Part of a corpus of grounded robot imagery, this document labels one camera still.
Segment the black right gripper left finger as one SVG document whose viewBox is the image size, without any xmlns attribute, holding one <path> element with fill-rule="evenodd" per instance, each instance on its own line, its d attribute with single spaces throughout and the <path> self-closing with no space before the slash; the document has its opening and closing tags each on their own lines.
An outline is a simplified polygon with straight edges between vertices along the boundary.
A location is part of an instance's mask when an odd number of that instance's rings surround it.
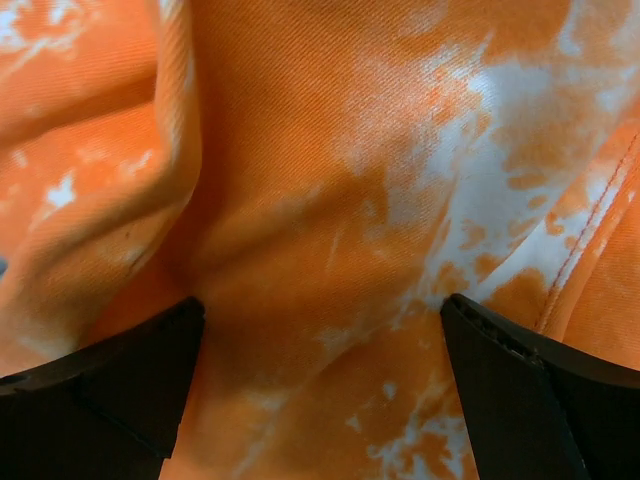
<svg viewBox="0 0 640 480">
<path fill-rule="evenodd" d="M 143 480 L 173 453 L 204 330 L 193 298 L 1 379 L 4 479 Z"/>
</svg>

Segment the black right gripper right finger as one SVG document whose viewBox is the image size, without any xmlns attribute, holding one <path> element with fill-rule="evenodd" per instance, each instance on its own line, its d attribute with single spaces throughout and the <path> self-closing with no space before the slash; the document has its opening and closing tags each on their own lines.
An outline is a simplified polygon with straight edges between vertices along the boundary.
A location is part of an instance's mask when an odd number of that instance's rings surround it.
<svg viewBox="0 0 640 480">
<path fill-rule="evenodd" d="M 638 371 L 460 294 L 441 319 L 480 478 L 638 478 Z"/>
</svg>

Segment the orange tie-dye trousers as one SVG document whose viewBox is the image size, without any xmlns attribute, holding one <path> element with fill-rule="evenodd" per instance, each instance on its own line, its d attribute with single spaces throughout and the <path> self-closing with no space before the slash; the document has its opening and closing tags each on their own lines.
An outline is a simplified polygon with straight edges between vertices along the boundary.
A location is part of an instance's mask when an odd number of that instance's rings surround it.
<svg viewBox="0 0 640 480">
<path fill-rule="evenodd" d="M 635 1 L 5 1 L 1 371 L 182 298 L 165 479 L 473 479 L 462 293 L 639 365 Z"/>
</svg>

